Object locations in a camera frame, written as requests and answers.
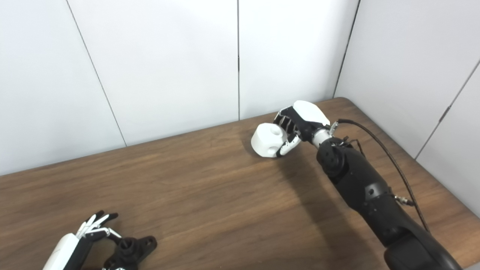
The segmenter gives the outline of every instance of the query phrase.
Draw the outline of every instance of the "white 3d-printed object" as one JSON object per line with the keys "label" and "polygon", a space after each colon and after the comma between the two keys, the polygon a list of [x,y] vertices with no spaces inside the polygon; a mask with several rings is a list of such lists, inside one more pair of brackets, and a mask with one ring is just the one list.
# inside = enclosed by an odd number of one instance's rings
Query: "white 3d-printed object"
{"label": "white 3d-printed object", "polygon": [[251,144],[253,150],[264,158],[275,158],[276,152],[287,140],[287,133],[276,124],[258,125],[253,134]]}

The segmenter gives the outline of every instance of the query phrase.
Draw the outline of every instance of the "black cable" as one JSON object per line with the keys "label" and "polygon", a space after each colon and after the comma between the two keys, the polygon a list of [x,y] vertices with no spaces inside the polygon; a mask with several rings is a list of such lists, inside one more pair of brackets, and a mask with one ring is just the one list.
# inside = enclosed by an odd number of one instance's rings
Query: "black cable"
{"label": "black cable", "polygon": [[407,188],[408,190],[408,194],[410,194],[410,198],[412,199],[413,203],[414,203],[414,206],[415,206],[415,210],[417,211],[417,214],[418,216],[420,217],[420,220],[421,220],[421,223],[423,224],[423,227],[425,228],[425,230],[427,232],[430,232],[430,229],[428,228],[428,225],[427,225],[427,222],[425,221],[425,218],[423,217],[423,214],[421,213],[421,210],[420,210],[420,207],[417,203],[417,200],[415,199],[415,196],[413,195],[413,191],[412,191],[412,188],[410,187],[410,184],[408,183],[408,180],[407,178],[405,177],[405,175],[403,174],[402,170],[400,169],[400,166],[398,165],[398,163],[395,161],[395,159],[393,158],[392,154],[390,153],[390,151],[388,151],[387,147],[385,147],[385,145],[380,141],[380,139],[375,136],[375,134],[373,134],[368,128],[364,127],[363,125],[353,121],[353,120],[349,120],[349,119],[338,119],[337,123],[347,123],[347,124],[352,124],[352,125],[355,125],[361,129],[363,129],[366,133],[368,133],[368,135],[370,135],[379,145],[380,147],[385,151],[385,154],[387,154],[388,158],[392,161],[393,165],[395,166],[396,170],[398,171],[398,173],[400,174],[400,177],[402,178],[403,180],[403,183],[405,184],[405,187]]}
{"label": "black cable", "polygon": [[358,139],[354,139],[354,140],[351,140],[347,143],[347,146],[351,145],[352,142],[356,142],[357,143],[357,146],[359,148],[359,151],[360,151],[360,154],[365,157],[365,153],[363,152],[362,148],[361,148],[361,145],[360,145],[360,141]]}

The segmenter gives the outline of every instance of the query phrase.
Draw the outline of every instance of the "white wall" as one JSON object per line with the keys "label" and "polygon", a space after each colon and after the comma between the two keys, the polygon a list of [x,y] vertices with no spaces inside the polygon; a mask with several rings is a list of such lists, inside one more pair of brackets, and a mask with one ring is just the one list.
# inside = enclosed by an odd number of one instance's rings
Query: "white wall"
{"label": "white wall", "polygon": [[240,0],[240,118],[332,98],[357,0]]}
{"label": "white wall", "polygon": [[236,0],[69,0],[127,145],[238,120]]}
{"label": "white wall", "polygon": [[479,101],[477,68],[417,161],[480,217]]}
{"label": "white wall", "polygon": [[65,1],[0,1],[0,175],[125,144]]}
{"label": "white wall", "polygon": [[480,58],[480,2],[360,2],[336,97],[416,156]]}
{"label": "white wall", "polygon": [[1,1],[0,175],[331,98],[357,3]]}
{"label": "white wall", "polygon": [[480,270],[480,263],[474,264],[467,268],[466,270]]}

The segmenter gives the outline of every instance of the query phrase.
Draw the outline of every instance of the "robotic hand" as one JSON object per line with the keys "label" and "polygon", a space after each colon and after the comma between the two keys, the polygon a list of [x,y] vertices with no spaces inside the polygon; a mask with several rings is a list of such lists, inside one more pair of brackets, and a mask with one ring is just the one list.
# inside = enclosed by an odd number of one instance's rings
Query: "robotic hand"
{"label": "robotic hand", "polygon": [[142,239],[122,238],[113,229],[103,227],[117,217],[117,213],[104,215],[103,211],[99,211],[85,220],[76,234],[64,235],[43,270],[79,270],[93,243],[103,238],[114,241],[117,247],[102,270],[137,270],[138,264],[156,248],[156,240],[152,236]]}
{"label": "robotic hand", "polygon": [[384,258],[391,270],[460,270],[453,257],[427,231],[426,224],[425,229],[419,226],[399,205],[416,206],[413,197],[412,202],[395,196],[362,152],[355,150],[346,138],[334,137],[339,123],[353,123],[374,136],[351,120],[340,119],[330,125],[316,105],[296,101],[279,111],[273,124],[258,126],[252,147],[260,156],[274,158],[286,155],[301,141],[313,144],[318,149],[317,161],[334,187],[386,248]]}

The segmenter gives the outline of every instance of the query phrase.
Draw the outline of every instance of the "wood grain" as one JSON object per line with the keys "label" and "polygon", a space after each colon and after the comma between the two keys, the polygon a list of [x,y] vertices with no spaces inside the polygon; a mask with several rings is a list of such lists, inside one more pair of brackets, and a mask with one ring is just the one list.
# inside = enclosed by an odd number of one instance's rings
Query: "wood grain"
{"label": "wood grain", "polygon": [[[417,195],[433,235],[467,267],[480,260],[480,220],[344,98],[318,103],[377,134]],[[250,138],[268,114],[0,177],[0,264],[41,269],[58,240],[103,209],[124,236],[153,235],[141,270],[386,269],[384,248],[339,197],[303,143],[281,159],[255,155]],[[355,126],[368,160],[407,196],[381,148]],[[408,212],[415,217],[413,208]],[[86,269],[113,252],[95,245]]]}

